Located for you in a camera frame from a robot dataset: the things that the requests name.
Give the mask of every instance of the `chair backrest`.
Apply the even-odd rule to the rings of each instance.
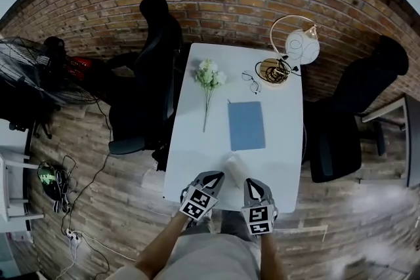
[[[407,70],[408,57],[404,48],[395,40],[381,36],[371,57],[356,60],[346,68],[331,97],[331,108],[362,113]]]
[[[173,72],[182,31],[169,14],[166,0],[143,0],[140,11],[148,23],[148,37],[135,61],[134,73],[145,106],[164,121],[173,112]]]

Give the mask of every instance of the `human arm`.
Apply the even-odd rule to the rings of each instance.
[[[272,233],[261,235],[261,280],[286,280]]]
[[[135,267],[150,280],[165,267],[187,219],[187,215],[177,212],[166,228],[138,256]]]

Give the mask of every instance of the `wooden floor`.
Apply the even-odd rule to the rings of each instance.
[[[107,106],[102,107],[108,114]],[[77,166],[72,177],[80,191],[108,153],[104,116],[96,105],[66,108],[55,114],[51,125],[52,140],[42,134],[34,139],[32,151],[38,160],[58,163],[65,155],[73,157]],[[278,248],[290,279],[399,280],[403,274],[369,262],[409,271],[418,261],[419,193],[398,186],[404,179],[405,136],[393,126],[386,127],[385,134],[387,155],[378,157],[374,143],[362,142],[363,167],[344,179],[314,184],[304,165],[296,211],[279,215],[276,222]],[[70,161],[65,165],[72,166]],[[163,179],[164,173],[155,171],[150,152],[109,157],[105,169],[77,201],[71,228],[135,258],[178,207],[162,198]],[[360,179],[374,183],[359,184]],[[62,214],[53,212],[35,174],[30,175],[29,185],[30,205],[45,214],[44,220],[31,223],[33,246],[39,268],[54,279],[72,263],[68,241],[60,232]],[[68,225],[66,218],[64,229]],[[109,260],[111,272],[130,262],[97,244],[93,247]],[[19,265],[33,253],[22,247],[13,250]],[[83,242],[77,263],[62,278],[92,279],[105,270],[103,257]]]

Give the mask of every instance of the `brick wall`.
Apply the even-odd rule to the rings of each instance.
[[[142,0],[19,0],[0,21],[1,34],[43,41],[63,38],[71,56],[108,58],[141,50],[146,21]],[[410,57],[409,73],[374,103],[381,106],[407,92],[420,99],[418,16],[404,0],[167,0],[186,41],[224,43],[269,49],[273,21],[300,14],[317,22],[321,54],[306,66],[304,95],[329,96],[349,63],[373,50],[379,36],[397,39]],[[274,32],[276,44],[301,23],[289,20]]]

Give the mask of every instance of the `leg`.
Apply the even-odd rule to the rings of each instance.
[[[257,242],[257,238],[249,234],[247,223],[239,211],[222,210],[220,233],[235,235],[244,241]]]
[[[197,223],[196,226],[191,226],[190,228],[186,228],[180,236],[183,235],[195,235],[197,233],[211,233],[211,219],[209,217],[204,217]]]

